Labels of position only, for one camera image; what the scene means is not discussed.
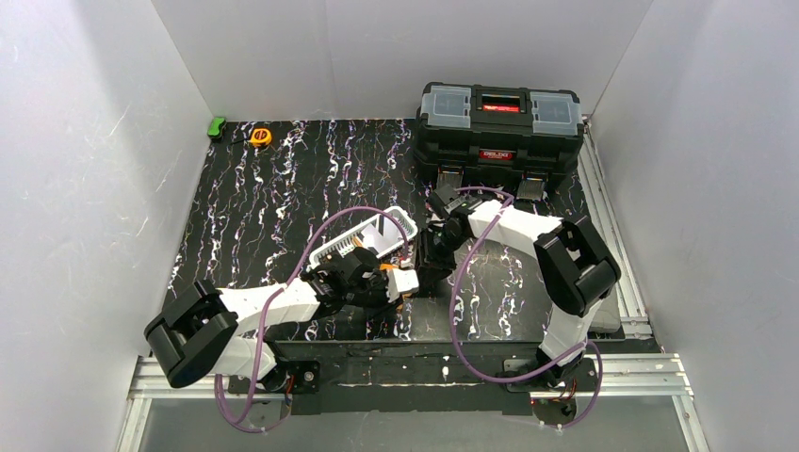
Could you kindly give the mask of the white plastic basket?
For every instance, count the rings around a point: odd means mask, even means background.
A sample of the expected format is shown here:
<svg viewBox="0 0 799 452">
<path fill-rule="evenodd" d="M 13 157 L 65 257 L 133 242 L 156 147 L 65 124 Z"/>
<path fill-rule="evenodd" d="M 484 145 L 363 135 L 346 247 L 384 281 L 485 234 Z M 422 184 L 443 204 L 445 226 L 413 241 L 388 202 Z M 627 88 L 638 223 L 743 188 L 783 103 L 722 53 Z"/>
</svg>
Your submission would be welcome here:
<svg viewBox="0 0 799 452">
<path fill-rule="evenodd" d="M 345 255 L 358 247 L 383 258 L 404 246 L 404 234 L 413 241 L 418 234 L 416 223 L 403 208 L 390 206 L 384 215 L 376 214 L 312 250 L 308 268 L 320 265 L 335 251 Z"/>
</svg>

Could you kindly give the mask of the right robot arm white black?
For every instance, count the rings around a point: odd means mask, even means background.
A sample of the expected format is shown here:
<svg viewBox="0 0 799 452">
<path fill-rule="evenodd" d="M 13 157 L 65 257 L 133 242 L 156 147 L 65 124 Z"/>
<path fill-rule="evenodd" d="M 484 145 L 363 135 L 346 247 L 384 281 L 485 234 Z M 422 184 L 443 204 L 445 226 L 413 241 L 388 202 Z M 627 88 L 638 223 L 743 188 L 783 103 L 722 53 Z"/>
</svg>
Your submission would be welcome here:
<svg viewBox="0 0 799 452">
<path fill-rule="evenodd" d="M 501 189 L 494 191 L 494 200 L 479 195 L 487 190 L 440 186 L 431 193 L 427 204 L 434 218 L 419 232 L 415 244 L 419 287 L 427 290 L 449 276 L 461 282 L 468 265 L 456 265 L 454 253 L 467 240 L 473 240 L 473 250 L 490 240 L 534 257 L 552 302 L 545 337 L 536 351 L 536 368 L 515 377 L 496 378 L 472 364 L 467 369 L 496 383 L 516 383 L 545 374 L 559 379 L 579 364 L 591 323 L 622 271 L 589 218 L 535 215 L 516 209 L 514 196 Z"/>
</svg>

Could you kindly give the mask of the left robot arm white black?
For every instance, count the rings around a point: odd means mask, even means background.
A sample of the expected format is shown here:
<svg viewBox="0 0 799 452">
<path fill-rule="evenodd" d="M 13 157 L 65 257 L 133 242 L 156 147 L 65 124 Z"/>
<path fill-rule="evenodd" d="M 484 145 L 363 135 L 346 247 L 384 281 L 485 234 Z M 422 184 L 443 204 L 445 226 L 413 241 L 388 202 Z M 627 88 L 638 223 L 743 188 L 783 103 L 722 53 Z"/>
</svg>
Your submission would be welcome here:
<svg viewBox="0 0 799 452">
<path fill-rule="evenodd" d="M 210 374 L 266 381 L 281 365 L 278 353 L 248 332 L 332 316 L 346 306 L 387 308 L 417 288 L 414 270 L 384 264 L 371 250 L 333 252 L 290 282 L 221 289 L 197 281 L 165 304 L 143 334 L 172 388 Z"/>
</svg>

